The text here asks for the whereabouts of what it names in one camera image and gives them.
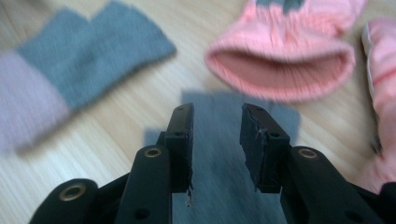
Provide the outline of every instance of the pink mitten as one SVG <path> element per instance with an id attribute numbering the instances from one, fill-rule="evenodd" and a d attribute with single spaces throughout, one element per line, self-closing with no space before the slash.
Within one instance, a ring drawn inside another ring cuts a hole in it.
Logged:
<path id="1" fill-rule="evenodd" d="M 362 41 L 382 150 L 364 168 L 357 184 L 379 193 L 383 184 L 396 181 L 396 20 L 370 21 Z"/>
<path id="2" fill-rule="evenodd" d="M 319 98 L 352 74 L 353 48 L 338 37 L 365 3 L 306 0 L 285 11 L 293 3 L 248 0 L 237 22 L 210 46 L 206 64 L 234 88 L 256 97 L 280 102 Z"/>

